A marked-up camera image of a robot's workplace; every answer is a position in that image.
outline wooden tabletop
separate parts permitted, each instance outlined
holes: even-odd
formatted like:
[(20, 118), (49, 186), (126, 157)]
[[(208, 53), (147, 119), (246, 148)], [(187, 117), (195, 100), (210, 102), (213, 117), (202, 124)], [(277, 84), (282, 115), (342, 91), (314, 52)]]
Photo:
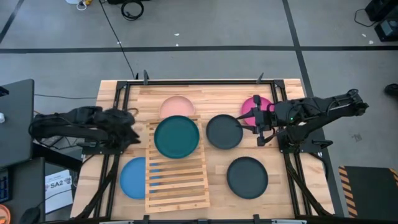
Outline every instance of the wooden tabletop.
[[(285, 79), (288, 99), (304, 97), (299, 79)], [(111, 108), (113, 105), (117, 80), (102, 81), (96, 105)], [(137, 123), (134, 130), (140, 134), (142, 143), (131, 145), (121, 156), (118, 172), (131, 159), (145, 156), (148, 144), (147, 121), (159, 118), (159, 107), (170, 96), (182, 95), (195, 105), (196, 115), (200, 115), (205, 129), (207, 122), (218, 114), (240, 115), (242, 103), (258, 94), (272, 101), (271, 88), (267, 85), (172, 85), (172, 86), (132, 86), (129, 94), (128, 108), (137, 108)], [(123, 102), (123, 92), (119, 105)], [(265, 147), (257, 147), (257, 136), (244, 130), (244, 137), (236, 149), (223, 151), (214, 148), (206, 138), (205, 154), (210, 207), (172, 212), (149, 213), (150, 219), (250, 219), (253, 214), (261, 218), (293, 218), (294, 213), (290, 199), (289, 185), (283, 155), (279, 152), (276, 138)], [(255, 199), (239, 198), (229, 189), (226, 183), (226, 171), (230, 163), (238, 157), (251, 156), (264, 165), (269, 175), (269, 185), (265, 193)], [(322, 162), (308, 154), (301, 154), (303, 172), (307, 187), (315, 198), (330, 213), (333, 205), (326, 182)], [(80, 178), (75, 194), (71, 217), (78, 215), (97, 191), (100, 179), (103, 156), (94, 156), (87, 161), (80, 171)], [(296, 186), (300, 211), (304, 214), (301, 193)], [(105, 214), (108, 190), (103, 197), (101, 215)], [(145, 200), (133, 200), (125, 196), (120, 188), (119, 179), (114, 192), (112, 220), (141, 220), (145, 215)]]

